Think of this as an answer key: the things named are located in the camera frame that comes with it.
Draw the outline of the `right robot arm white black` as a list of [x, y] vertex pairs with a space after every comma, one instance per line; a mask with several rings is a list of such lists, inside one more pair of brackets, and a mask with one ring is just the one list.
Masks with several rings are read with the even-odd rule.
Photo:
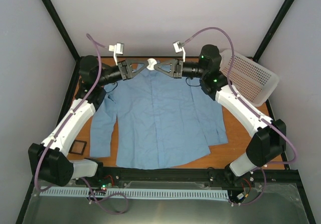
[[154, 69], [171, 78], [198, 78], [202, 91], [226, 108], [246, 129], [251, 141], [246, 151], [224, 169], [224, 181], [234, 186], [248, 172], [262, 167], [286, 150], [286, 124], [274, 121], [246, 100], [224, 68], [231, 72], [236, 54], [220, 52], [217, 46], [202, 47], [197, 62], [171, 59], [154, 65]]

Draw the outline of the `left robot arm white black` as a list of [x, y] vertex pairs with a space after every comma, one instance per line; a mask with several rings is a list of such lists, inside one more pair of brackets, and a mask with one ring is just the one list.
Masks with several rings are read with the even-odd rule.
[[92, 55], [81, 58], [80, 83], [70, 109], [48, 137], [28, 149], [35, 186], [39, 180], [65, 186], [70, 180], [82, 177], [93, 185], [103, 182], [101, 162], [88, 158], [70, 161], [67, 156], [83, 126], [101, 106], [106, 96], [104, 86], [133, 79], [147, 67], [146, 60], [126, 59], [109, 66]]

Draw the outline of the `round pink brooch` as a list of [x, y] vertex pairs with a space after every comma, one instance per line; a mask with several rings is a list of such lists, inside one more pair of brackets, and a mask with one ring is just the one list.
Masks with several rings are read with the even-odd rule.
[[154, 70], [154, 66], [157, 64], [157, 61], [154, 58], [149, 58], [147, 60], [147, 62], [148, 62], [147, 69], [149, 71], [153, 71]]

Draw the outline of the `light blue button shirt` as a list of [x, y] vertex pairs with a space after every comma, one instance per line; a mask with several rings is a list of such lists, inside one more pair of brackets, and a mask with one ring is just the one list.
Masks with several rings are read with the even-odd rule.
[[90, 156], [109, 157], [118, 125], [116, 165], [163, 169], [210, 154], [228, 142], [222, 107], [203, 93], [197, 78], [170, 78], [143, 70], [134, 79], [105, 86], [93, 116]]

